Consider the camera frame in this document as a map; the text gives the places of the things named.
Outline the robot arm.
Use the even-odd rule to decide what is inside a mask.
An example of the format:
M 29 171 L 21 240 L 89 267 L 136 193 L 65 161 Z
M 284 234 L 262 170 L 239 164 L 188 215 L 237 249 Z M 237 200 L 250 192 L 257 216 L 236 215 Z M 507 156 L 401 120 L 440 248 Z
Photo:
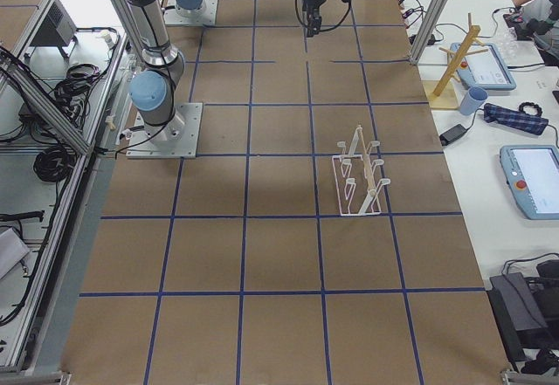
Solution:
M 132 78 L 130 97 L 143 119 L 149 141 L 170 144 L 182 137 L 186 126 L 186 119 L 175 104 L 184 56 L 170 41 L 159 0 L 126 0 L 126 3 L 146 66 Z

